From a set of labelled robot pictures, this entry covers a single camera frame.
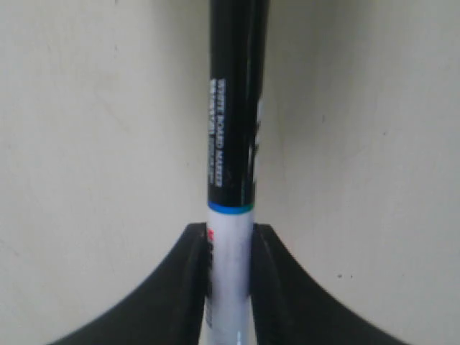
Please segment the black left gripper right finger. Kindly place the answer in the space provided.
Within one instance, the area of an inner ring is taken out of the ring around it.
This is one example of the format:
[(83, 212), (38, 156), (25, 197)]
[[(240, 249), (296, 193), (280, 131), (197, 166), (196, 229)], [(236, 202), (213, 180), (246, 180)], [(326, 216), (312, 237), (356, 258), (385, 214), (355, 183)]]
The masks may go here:
[(401, 344), (340, 303), (269, 224), (254, 227), (250, 293), (258, 344)]

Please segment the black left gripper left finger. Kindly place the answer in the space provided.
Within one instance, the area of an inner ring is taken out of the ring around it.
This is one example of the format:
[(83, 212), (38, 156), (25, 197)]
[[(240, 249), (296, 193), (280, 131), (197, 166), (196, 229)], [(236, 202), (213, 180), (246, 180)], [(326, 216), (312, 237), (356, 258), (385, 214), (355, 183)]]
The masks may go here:
[(198, 344), (208, 285), (204, 223), (188, 224), (128, 296), (55, 344)]

